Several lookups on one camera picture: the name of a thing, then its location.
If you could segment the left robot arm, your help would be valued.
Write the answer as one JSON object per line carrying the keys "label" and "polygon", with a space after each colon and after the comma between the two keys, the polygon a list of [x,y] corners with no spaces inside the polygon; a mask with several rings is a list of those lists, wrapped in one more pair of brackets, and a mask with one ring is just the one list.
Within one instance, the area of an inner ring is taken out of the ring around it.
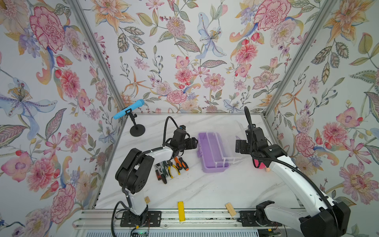
{"label": "left robot arm", "polygon": [[131,213],[141,216],[148,209],[142,191],[154,165],[176,158],[185,150],[197,148],[198,140],[190,137],[186,130],[178,128],[173,137],[162,146],[141,151],[133,148],[115,173],[115,179],[125,194]]}

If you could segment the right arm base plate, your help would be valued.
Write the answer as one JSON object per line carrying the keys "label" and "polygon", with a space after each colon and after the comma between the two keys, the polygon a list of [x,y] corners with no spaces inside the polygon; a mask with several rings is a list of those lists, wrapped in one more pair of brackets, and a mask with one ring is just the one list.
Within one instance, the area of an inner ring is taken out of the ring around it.
{"label": "right arm base plate", "polygon": [[237,222],[243,227],[282,227],[281,223],[269,221],[263,214],[254,210],[244,210],[239,212]]}

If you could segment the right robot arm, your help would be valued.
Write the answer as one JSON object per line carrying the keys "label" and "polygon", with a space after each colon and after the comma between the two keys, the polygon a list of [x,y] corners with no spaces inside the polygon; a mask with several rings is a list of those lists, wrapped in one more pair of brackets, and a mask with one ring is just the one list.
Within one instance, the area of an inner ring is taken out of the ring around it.
{"label": "right robot arm", "polygon": [[246,140],[237,140],[235,151],[250,155],[257,164],[273,171],[295,194],[305,208],[296,211],[268,200],[255,208],[252,220],[260,226],[280,223],[305,237],[341,237],[345,235],[350,208],[321,191],[315,183],[295,166],[278,145],[269,145],[261,128],[249,125]]}

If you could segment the purple plastic tool box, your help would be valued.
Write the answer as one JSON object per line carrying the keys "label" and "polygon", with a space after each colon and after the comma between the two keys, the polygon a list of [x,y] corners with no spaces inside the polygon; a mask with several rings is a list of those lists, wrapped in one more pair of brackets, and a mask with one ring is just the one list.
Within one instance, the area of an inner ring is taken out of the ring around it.
{"label": "purple plastic tool box", "polygon": [[205,173],[224,172],[248,155],[235,151],[236,141],[246,138],[245,128],[236,120],[209,125],[198,134],[197,156]]}

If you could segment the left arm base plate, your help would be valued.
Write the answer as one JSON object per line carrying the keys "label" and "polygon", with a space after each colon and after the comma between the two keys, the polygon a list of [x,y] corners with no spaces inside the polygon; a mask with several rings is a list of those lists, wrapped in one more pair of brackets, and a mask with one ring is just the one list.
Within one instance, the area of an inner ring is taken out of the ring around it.
{"label": "left arm base plate", "polygon": [[162,220],[161,211],[145,211],[137,216],[131,211],[125,211],[121,217],[121,227],[160,227]]}

